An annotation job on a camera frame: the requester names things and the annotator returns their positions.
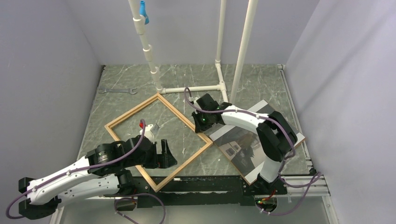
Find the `glossy photo board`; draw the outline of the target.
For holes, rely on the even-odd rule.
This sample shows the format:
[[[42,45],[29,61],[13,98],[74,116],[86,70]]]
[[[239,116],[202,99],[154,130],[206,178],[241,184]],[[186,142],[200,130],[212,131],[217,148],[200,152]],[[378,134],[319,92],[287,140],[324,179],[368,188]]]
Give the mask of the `glossy photo board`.
[[[248,109],[254,115],[244,113],[243,109],[234,105],[230,109],[231,112],[221,115],[225,125],[212,133],[210,138],[249,185],[259,176],[267,182],[273,182],[278,178],[281,162],[265,154],[256,131],[258,124],[264,120],[258,119],[256,115],[259,113],[267,117],[275,109],[265,100]]]

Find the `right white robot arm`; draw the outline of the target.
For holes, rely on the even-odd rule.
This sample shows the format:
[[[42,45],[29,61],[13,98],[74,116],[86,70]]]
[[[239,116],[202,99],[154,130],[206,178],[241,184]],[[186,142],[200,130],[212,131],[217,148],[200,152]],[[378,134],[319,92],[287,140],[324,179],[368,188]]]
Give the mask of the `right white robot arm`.
[[[282,162],[305,137],[284,116],[265,101],[249,111],[231,103],[219,104],[209,94],[193,102],[195,132],[202,133],[215,124],[222,127],[211,140],[237,168],[248,185],[268,194],[276,186]]]

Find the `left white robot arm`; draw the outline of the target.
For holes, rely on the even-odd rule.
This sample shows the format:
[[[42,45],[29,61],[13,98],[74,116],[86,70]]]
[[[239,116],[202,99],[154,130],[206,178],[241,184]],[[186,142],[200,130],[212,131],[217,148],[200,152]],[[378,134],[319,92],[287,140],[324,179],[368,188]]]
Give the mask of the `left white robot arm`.
[[[98,145],[70,166],[41,179],[24,177],[19,191],[26,199],[18,204],[22,217],[36,220],[53,214],[56,209],[78,200],[95,196],[129,196],[142,189],[128,170],[140,165],[165,169],[177,165],[168,143],[161,140],[161,153],[156,142],[139,136],[127,141]]]

